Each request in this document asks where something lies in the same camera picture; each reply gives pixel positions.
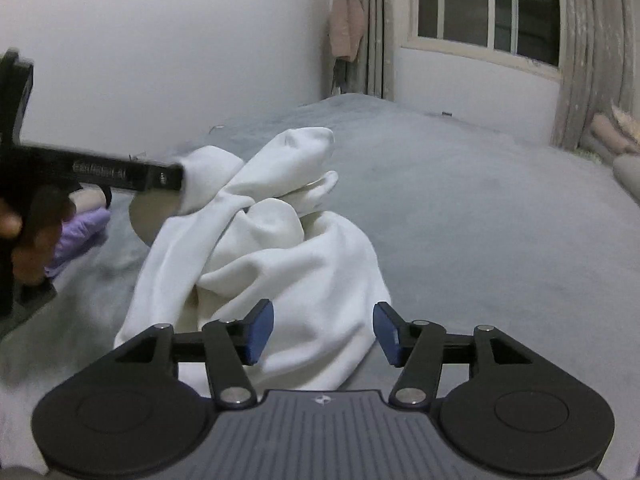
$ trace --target crumpled white fabric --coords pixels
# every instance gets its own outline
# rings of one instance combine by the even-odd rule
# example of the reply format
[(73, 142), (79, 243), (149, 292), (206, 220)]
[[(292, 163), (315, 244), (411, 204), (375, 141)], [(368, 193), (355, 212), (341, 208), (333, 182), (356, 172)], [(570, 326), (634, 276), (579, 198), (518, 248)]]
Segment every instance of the crumpled white fabric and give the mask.
[[(319, 211), (337, 182), (324, 168), (333, 148), (330, 130), (301, 128), (244, 165), (212, 146), (181, 160), (184, 195), (151, 247), (114, 345), (159, 322), (190, 332), (241, 319), (267, 298), (273, 333), (246, 368), (257, 391), (340, 386), (374, 342), (373, 306), (390, 298), (366, 235)], [(181, 365), (180, 380), (209, 395), (203, 365)]]

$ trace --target pink garment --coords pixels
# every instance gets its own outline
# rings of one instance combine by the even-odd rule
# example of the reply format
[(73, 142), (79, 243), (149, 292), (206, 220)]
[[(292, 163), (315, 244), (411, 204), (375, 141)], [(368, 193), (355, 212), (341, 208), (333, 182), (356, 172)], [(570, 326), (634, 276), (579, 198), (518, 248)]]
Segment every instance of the pink garment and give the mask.
[(104, 228), (110, 219), (110, 211), (101, 207), (76, 215), (69, 222), (62, 224), (60, 241), (52, 261), (45, 268), (46, 275), (54, 278), (70, 261), (100, 244), (104, 240)]
[(354, 61), (364, 35), (364, 10), (360, 0), (334, 0), (329, 15), (331, 53), (337, 59)]

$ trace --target gray blanket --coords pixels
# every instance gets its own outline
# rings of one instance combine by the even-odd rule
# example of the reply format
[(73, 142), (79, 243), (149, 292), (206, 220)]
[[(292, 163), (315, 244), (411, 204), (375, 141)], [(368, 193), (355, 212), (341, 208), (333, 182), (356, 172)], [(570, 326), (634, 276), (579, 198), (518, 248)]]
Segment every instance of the gray blanket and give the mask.
[[(610, 169), (358, 95), (228, 124), (173, 154), (215, 144), (248, 159), (280, 131), (302, 126), (334, 130), (331, 169), (340, 181), (326, 206), (369, 235), (400, 314), (456, 333), (498, 326), (600, 392), (616, 416), (601, 471), (633, 476), (640, 210)], [(59, 297), (0, 346), (4, 395), (20, 394), (0, 413), (17, 434), (47, 390), (110, 350), (146, 254), (129, 225), (129, 200), (114, 200), (107, 243), (69, 267)], [(386, 395), (398, 373), (374, 348), (346, 387)], [(447, 369), (441, 391), (465, 373)], [(25, 457), (33, 451), (17, 444)], [(0, 452), (8, 455), (21, 451)]]

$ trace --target gray curtain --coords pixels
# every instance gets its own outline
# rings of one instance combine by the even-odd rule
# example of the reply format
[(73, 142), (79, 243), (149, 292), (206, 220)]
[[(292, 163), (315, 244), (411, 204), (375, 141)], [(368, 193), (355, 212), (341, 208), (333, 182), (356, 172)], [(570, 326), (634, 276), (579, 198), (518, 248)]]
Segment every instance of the gray curtain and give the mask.
[(360, 0), (365, 15), (358, 57), (346, 62), (347, 92), (394, 99), (393, 9), (391, 0)]
[(566, 44), (552, 144), (578, 145), (593, 115), (630, 111), (634, 92), (632, 0), (566, 0)]

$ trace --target purple cloth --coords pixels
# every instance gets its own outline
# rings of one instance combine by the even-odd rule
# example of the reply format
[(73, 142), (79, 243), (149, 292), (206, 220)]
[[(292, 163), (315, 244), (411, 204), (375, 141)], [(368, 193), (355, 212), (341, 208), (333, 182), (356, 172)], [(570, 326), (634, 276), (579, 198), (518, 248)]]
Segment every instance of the purple cloth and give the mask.
[(69, 222), (63, 223), (56, 252), (45, 268), (46, 275), (54, 278), (71, 260), (104, 241), (104, 228), (110, 219), (110, 211), (101, 207), (76, 215)]

